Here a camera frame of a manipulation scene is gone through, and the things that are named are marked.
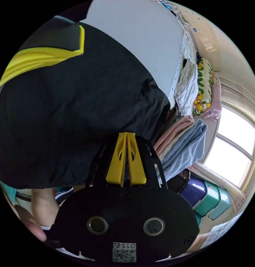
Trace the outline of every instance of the qr code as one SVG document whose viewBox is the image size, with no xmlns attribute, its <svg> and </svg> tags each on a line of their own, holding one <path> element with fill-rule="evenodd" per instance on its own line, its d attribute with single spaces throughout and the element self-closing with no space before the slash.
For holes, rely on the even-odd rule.
<svg viewBox="0 0 255 267">
<path fill-rule="evenodd" d="M 113 245 L 113 262 L 136 262 L 136 247 L 133 243 L 116 243 Z"/>
</svg>

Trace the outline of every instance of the window frame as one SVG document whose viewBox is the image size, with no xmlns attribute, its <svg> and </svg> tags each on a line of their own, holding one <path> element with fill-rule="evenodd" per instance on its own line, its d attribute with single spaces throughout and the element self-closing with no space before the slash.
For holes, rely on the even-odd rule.
<svg viewBox="0 0 255 267">
<path fill-rule="evenodd" d="M 230 110 L 231 112 L 234 112 L 236 115 L 240 116 L 241 118 L 243 118 L 244 120 L 246 120 L 249 124 L 251 124 L 254 128 L 255 128 L 255 123 L 248 117 L 246 116 L 245 114 L 242 114 L 241 112 L 239 112 L 236 108 L 234 107 L 231 107 L 230 105 L 228 105 L 227 103 L 223 103 L 222 102 L 222 107 L 223 108 L 226 108 L 228 110 Z M 237 187 L 238 189 L 241 189 L 245 182 L 247 181 L 247 177 L 249 175 L 249 171 L 251 169 L 251 166 L 252 166 L 252 163 L 253 163 L 253 160 L 254 160 L 254 155 L 255 155 L 255 142 L 254 142 L 254 149 L 253 149 L 253 152 L 252 152 L 252 155 L 250 155 L 250 153 L 248 153 L 245 149 L 243 149 L 242 147 L 240 147 L 238 144 L 236 144 L 235 142 L 233 142 L 232 140 L 228 139 L 227 137 L 221 135 L 218 133 L 218 128 L 219 128 L 219 124 L 220 124 L 220 120 L 221 120 L 221 116 L 219 118 L 219 120 L 217 121 L 217 126 L 216 126 L 216 131 L 215 131 L 215 134 L 214 134 L 214 139 L 212 141 L 212 144 L 211 144 L 211 147 L 203 161 L 203 164 L 205 164 L 209 154 L 211 153 L 211 150 L 212 150 L 212 147 L 214 145 L 214 141 L 216 138 L 219 138 L 220 140 L 226 142 L 227 144 L 233 146 L 234 148 L 236 148 L 238 151 L 240 151 L 241 153 L 243 153 L 248 159 L 250 159 L 251 161 L 251 164 L 248 168 L 248 171 L 243 179 L 243 181 L 240 183 L 240 186 L 237 186 L 235 184 L 233 184 L 231 181 L 229 181 L 230 183 L 232 183 L 235 187 Z"/>
</svg>

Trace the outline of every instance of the black jacket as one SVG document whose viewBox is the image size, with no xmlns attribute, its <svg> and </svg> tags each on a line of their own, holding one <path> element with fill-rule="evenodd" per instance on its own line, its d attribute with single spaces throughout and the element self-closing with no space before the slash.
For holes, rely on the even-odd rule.
<svg viewBox="0 0 255 267">
<path fill-rule="evenodd" d="M 170 103 L 125 47 L 81 23 L 85 52 L 7 82 L 0 93 L 0 180 L 17 188 L 83 184 L 102 141 L 152 143 Z"/>
</svg>

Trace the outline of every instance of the window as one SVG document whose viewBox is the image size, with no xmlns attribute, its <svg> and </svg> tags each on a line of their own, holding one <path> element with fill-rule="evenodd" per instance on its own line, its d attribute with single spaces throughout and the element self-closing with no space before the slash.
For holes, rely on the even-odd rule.
<svg viewBox="0 0 255 267">
<path fill-rule="evenodd" d="M 255 149 L 255 126 L 238 112 L 222 108 L 218 130 L 204 165 L 241 187 Z"/>
</svg>

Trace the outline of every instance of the bag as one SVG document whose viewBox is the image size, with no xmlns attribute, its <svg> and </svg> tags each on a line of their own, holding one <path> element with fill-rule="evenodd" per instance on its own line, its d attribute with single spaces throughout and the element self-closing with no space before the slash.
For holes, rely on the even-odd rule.
<svg viewBox="0 0 255 267">
<path fill-rule="evenodd" d="M 180 194 L 190 180 L 190 171 L 185 169 L 167 181 L 168 189 Z"/>
</svg>

